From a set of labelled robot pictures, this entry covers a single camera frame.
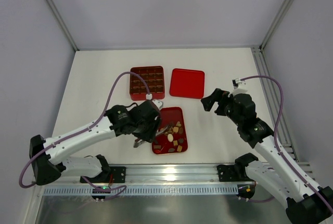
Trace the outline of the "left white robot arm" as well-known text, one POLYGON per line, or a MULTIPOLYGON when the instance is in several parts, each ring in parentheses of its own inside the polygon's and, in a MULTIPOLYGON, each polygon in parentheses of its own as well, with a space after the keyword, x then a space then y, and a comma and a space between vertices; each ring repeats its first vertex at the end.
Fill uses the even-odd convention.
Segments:
POLYGON ((53 138, 40 135, 30 140, 29 156, 37 185, 47 185, 61 177, 80 177, 91 183, 106 182, 111 169, 103 155, 74 157, 78 151, 100 141, 133 135, 152 143, 161 125, 163 102, 146 100, 130 106, 115 105, 96 121, 53 138))

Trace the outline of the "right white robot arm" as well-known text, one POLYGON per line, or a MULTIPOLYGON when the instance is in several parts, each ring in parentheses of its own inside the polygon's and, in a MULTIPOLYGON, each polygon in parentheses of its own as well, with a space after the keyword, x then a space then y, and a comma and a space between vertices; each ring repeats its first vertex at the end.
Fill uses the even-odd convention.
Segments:
POLYGON ((252 153, 235 160, 237 172, 258 182, 278 200, 291 223, 321 223, 332 216, 332 188, 320 186, 290 157, 273 130, 257 117, 249 94, 215 89, 201 103, 205 111, 217 103, 215 113, 228 117, 241 139, 269 163, 265 168, 252 153))

